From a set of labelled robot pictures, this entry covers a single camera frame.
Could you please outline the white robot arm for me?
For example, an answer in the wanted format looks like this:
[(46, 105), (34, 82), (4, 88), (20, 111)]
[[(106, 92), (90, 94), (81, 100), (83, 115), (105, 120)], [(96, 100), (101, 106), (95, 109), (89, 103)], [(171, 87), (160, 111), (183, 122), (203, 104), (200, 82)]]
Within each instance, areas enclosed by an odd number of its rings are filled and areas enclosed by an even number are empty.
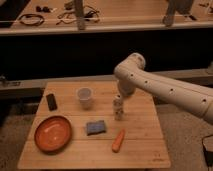
[(139, 88), (213, 125), (212, 88), (146, 72), (145, 65), (141, 54), (132, 53), (114, 68), (118, 91), (123, 98)]

